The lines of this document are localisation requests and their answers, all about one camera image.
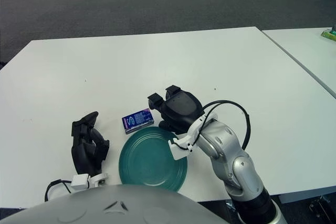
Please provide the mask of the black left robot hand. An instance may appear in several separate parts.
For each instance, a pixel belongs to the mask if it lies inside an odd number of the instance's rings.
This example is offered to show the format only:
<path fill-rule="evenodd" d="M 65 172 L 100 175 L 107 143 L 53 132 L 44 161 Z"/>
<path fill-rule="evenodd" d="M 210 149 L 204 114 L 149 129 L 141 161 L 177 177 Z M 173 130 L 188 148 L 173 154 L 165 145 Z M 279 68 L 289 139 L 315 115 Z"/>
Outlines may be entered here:
<path fill-rule="evenodd" d="M 97 111 L 91 112 L 72 122 L 71 128 L 71 155 L 76 172 L 91 177 L 102 173 L 102 162 L 106 160 L 110 148 L 110 141 L 94 127 L 98 115 Z"/>

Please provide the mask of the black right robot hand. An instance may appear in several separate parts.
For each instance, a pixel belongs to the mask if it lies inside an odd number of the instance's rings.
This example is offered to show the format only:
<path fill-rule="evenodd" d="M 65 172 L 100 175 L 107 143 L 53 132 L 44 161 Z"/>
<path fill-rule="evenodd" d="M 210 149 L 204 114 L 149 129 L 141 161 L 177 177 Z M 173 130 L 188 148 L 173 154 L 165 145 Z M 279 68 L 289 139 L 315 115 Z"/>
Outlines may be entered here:
<path fill-rule="evenodd" d="M 200 101 L 175 85 L 166 88 L 165 98 L 157 93 L 148 96 L 148 104 L 151 110 L 157 110 L 161 115 L 159 128 L 176 135 L 187 133 L 190 126 L 204 114 Z"/>

